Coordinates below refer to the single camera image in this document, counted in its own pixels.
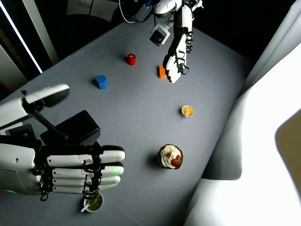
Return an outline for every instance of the white led light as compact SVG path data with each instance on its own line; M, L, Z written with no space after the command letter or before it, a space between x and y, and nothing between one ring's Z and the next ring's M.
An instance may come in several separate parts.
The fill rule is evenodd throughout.
M31 51L30 51L29 48L27 47L25 41L23 40L23 38L22 38L20 32L18 31L18 29L16 28L14 22L13 22L12 19L10 18L9 14L8 14L8 12L6 11L6 9L5 9L4 5L2 4L2 1L1 1L1 0L0 0L0 7L1 7L3 13L5 14L6 18L8 19L10 25L13 27L14 31L16 32L16 34L17 34L19 40L22 42L22 44L23 44L24 48L26 49L28 55L30 56L30 58L32 59L32 61L34 62L34 64L36 65L38 71L39 71L40 73L43 73L43 71L41 70L41 68L40 68L40 66L38 65L37 61L36 61L35 58L33 57Z

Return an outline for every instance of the small bowl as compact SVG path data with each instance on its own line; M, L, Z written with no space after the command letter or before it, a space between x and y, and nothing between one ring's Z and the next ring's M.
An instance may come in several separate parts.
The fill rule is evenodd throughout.
M189 108L192 109L192 114L191 114L191 115L186 115L186 114L185 114L185 112L184 112L184 108L185 108L185 107L189 107ZM181 112L182 112L182 115L183 115L184 117L186 117L186 118L191 117L191 116L194 115L194 109L193 109L191 106L189 106L189 105L183 106Z
M103 201L103 196L102 196L102 194L98 193L97 196L99 196L100 199ZM86 204L87 204L88 201L89 201L88 199L84 199L84 207L86 206ZM88 212L90 212L90 213L95 213L95 212L97 212L98 210L100 210L100 208L101 208L102 206L103 206L103 202L102 202L102 204L99 206L99 208L98 208L97 210L90 210L89 208L87 208L86 211L88 211Z

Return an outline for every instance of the brown cupcake liner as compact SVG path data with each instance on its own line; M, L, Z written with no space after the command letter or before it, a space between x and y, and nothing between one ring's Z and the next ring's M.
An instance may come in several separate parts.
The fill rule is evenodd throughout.
M182 161L181 161L181 164L180 164L178 167L174 168L174 169L173 169L173 168L166 167L166 166L164 166L164 165L162 164L161 156L160 156L160 155L161 155L161 152L163 151L163 149L164 149L167 145L162 146L162 147L160 148L160 150L158 151L158 153L157 153L157 161L158 161L158 163L160 164L160 166L162 166L162 167L165 168L165 169L169 169L169 170L177 170L177 169L179 169L179 168L181 167L181 165L182 165L182 163L183 163L183 158L184 158L183 152L182 152L182 150L181 150L178 146L172 145L172 146L175 146L175 147L180 151L181 156L182 156Z

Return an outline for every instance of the red heart decoration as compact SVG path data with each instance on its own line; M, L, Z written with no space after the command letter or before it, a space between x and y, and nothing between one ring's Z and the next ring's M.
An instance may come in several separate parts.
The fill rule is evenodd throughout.
M179 167L180 164L181 164L181 156L180 155L177 155L177 157L175 159L172 159L171 160L171 164L174 166L174 167Z

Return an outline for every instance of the white frosting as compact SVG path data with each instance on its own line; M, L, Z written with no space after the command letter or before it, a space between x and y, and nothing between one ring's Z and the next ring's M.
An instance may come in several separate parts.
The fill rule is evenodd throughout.
M165 148L161 151L160 157L162 165L174 169L175 166L171 164L171 160L175 159L177 156L180 156L182 159L181 152L173 145L166 145Z

